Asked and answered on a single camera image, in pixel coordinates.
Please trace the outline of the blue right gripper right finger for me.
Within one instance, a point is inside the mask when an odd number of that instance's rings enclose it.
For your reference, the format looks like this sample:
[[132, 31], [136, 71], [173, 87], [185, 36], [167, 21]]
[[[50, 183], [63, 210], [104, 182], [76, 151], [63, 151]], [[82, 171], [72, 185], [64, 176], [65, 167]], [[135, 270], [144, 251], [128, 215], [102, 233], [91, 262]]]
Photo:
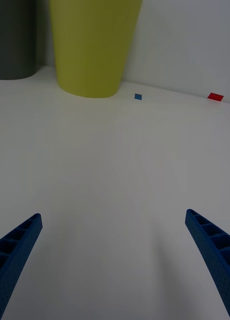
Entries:
[[230, 235], [192, 209], [186, 212], [185, 225], [230, 317]]

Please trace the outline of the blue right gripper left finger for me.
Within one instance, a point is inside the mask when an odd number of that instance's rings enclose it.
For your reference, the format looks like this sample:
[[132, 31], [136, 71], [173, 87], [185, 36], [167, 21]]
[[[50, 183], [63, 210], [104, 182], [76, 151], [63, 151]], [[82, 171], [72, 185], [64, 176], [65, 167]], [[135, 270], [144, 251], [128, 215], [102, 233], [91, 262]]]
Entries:
[[41, 230], [36, 213], [0, 239], [0, 319]]

